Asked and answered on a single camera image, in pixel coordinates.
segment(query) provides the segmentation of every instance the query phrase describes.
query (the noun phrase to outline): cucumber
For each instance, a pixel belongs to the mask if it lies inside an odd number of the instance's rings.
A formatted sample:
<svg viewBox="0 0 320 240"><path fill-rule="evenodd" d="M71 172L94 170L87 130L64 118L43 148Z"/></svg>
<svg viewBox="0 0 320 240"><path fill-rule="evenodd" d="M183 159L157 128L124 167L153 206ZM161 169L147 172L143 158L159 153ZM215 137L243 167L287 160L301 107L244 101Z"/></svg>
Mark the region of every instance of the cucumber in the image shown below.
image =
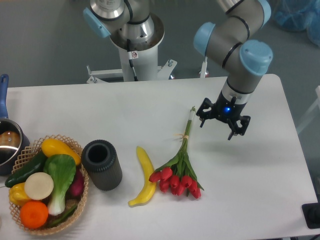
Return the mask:
<svg viewBox="0 0 320 240"><path fill-rule="evenodd" d="M46 155L42 152L42 150L40 150L22 168L20 168L11 176L9 176L5 181L4 185L7 188L12 188L16 184L24 183L30 175L34 173L42 172L46 160L47 160Z"/></svg>

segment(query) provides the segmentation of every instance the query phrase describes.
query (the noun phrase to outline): banana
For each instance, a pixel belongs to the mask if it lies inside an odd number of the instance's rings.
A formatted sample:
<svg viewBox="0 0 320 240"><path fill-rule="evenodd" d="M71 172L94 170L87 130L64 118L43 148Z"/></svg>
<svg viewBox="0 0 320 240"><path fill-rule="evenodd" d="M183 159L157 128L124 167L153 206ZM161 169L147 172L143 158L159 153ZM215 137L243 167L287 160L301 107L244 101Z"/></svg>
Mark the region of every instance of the banana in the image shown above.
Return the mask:
<svg viewBox="0 0 320 240"><path fill-rule="evenodd" d="M149 181L149 177L155 171L155 169L154 169L154 166L152 165L152 162L148 154L140 146L136 147L136 154L138 156L138 159L143 169L144 186L135 199L128 201L128 204L130 207L134 207L135 205L141 205L148 202L151 199L151 197L154 195L156 191L156 186L157 186L156 182Z"/></svg>

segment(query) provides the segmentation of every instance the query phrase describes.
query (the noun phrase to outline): cable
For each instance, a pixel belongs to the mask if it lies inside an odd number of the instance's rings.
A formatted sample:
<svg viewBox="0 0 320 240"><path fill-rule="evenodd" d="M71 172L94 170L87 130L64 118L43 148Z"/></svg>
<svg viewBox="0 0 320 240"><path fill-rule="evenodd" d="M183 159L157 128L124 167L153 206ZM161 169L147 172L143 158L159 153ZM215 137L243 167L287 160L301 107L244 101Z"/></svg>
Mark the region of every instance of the cable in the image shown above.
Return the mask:
<svg viewBox="0 0 320 240"><path fill-rule="evenodd" d="M128 53L131 52L131 51L130 51L130 43L131 43L130 39L127 39L127 40L126 40L126 50L127 50ZM137 78L136 70L135 70L134 63L133 63L132 59L129 59L129 64L130 64L130 67L131 67L132 70L133 70L133 78L134 78L134 81L137 82L137 81L138 81L138 78Z"/></svg>

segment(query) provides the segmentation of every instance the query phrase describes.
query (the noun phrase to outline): metal pot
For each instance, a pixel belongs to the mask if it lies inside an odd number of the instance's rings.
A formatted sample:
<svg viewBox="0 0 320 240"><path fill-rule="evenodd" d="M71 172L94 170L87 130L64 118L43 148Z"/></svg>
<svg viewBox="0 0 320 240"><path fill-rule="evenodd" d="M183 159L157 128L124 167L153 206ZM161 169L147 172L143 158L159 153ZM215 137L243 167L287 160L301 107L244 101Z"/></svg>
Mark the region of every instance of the metal pot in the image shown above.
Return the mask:
<svg viewBox="0 0 320 240"><path fill-rule="evenodd" d="M6 106L9 76L0 77L0 176L9 175L21 151L30 142L21 127L8 119Z"/></svg>

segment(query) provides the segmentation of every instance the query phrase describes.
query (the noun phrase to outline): blue joint cap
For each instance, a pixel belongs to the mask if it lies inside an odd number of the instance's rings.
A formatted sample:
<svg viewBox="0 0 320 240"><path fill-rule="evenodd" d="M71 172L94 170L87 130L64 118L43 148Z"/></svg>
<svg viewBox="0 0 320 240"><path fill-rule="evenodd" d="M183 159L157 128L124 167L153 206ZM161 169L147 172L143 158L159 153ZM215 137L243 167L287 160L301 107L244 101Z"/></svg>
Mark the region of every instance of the blue joint cap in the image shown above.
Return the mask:
<svg viewBox="0 0 320 240"><path fill-rule="evenodd" d="M108 29L99 21L99 19L86 7L83 10L83 17L89 27L100 37L106 38L111 35Z"/></svg>
<svg viewBox="0 0 320 240"><path fill-rule="evenodd" d="M206 22L198 29L194 36L193 46L203 56L206 56L207 45L214 28L215 24Z"/></svg>
<svg viewBox="0 0 320 240"><path fill-rule="evenodd" d="M251 74L263 76L274 57L271 48L264 42L248 40L240 48L240 60Z"/></svg>
<svg viewBox="0 0 320 240"><path fill-rule="evenodd" d="M263 8L263 13L264 13L264 19L263 19L263 24L261 27L263 27L270 19L271 17L271 7L267 0L258 0L259 3L261 4Z"/></svg>

